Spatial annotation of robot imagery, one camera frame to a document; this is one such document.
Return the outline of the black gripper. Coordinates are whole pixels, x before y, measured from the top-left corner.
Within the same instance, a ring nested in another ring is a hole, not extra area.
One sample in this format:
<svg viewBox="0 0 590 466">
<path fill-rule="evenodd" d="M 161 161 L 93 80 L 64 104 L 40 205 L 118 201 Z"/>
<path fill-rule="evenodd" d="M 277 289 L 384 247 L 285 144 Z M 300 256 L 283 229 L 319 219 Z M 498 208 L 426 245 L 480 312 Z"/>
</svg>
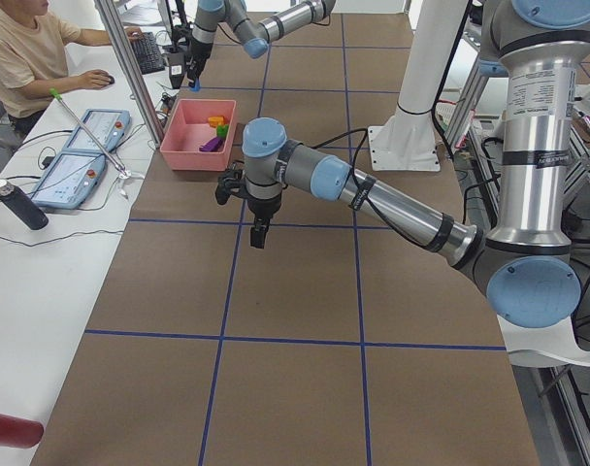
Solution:
<svg viewBox="0 0 590 466">
<path fill-rule="evenodd" d="M 192 38 L 185 53 L 186 76 L 190 81 L 200 81 L 207 60 L 212 54 L 212 44 Z"/>
<path fill-rule="evenodd" d="M 250 245 L 264 249 L 273 216 L 281 207 L 281 184 L 276 182 L 258 183 L 252 181 L 243 167 L 233 163 L 217 178 L 215 200 L 225 205 L 231 197 L 247 202 L 254 215 L 250 228 Z"/>
</svg>

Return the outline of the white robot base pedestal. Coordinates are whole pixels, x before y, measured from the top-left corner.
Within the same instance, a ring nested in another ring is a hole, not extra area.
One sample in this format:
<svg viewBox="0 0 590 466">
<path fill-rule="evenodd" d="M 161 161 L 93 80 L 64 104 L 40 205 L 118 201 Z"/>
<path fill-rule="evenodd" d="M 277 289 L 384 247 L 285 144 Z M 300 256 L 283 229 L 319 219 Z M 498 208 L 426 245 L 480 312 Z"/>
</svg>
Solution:
<svg viewBox="0 0 590 466">
<path fill-rule="evenodd" d="M 469 9 L 468 1 L 422 3 L 395 113 L 384 125 L 369 128 L 375 171 L 440 170 L 434 107 Z"/>
</svg>

